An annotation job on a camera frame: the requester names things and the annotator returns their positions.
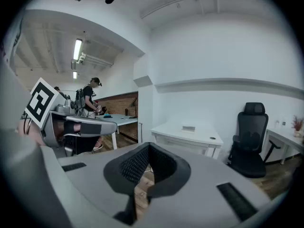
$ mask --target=pants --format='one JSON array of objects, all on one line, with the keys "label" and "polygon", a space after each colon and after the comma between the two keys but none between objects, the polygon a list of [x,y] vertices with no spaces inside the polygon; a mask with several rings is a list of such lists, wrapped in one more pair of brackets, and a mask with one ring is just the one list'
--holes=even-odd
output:
[{"label": "pants", "polygon": [[87,117],[87,118],[95,119],[96,114],[95,114],[95,112],[89,112],[89,111],[86,110],[86,109],[82,109],[81,116],[82,116],[82,117]]}]

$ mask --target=sneaker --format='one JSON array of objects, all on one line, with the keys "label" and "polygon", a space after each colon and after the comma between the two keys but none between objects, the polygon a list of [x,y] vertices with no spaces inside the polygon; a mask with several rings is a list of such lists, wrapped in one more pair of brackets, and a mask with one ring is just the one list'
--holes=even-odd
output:
[{"label": "sneaker", "polygon": [[93,151],[97,151],[97,150],[100,150],[100,149],[102,149],[103,148],[103,145],[100,145],[99,147],[94,147],[93,148]]}]

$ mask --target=office chair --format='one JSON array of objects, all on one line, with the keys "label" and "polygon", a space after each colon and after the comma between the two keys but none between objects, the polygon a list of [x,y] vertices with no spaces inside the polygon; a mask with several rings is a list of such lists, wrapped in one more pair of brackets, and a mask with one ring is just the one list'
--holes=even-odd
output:
[{"label": "office chair", "polygon": [[246,103],[243,112],[237,116],[239,135],[233,136],[230,152],[230,167],[250,178],[266,175],[261,156],[268,115],[262,103]]}]

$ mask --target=exposed arm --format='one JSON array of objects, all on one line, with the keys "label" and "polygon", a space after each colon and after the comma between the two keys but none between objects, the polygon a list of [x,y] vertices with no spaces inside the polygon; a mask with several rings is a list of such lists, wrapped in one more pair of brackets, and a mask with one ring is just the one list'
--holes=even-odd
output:
[{"label": "exposed arm", "polygon": [[85,104],[94,111],[97,111],[97,108],[90,102],[90,97],[88,95],[85,96]]}]

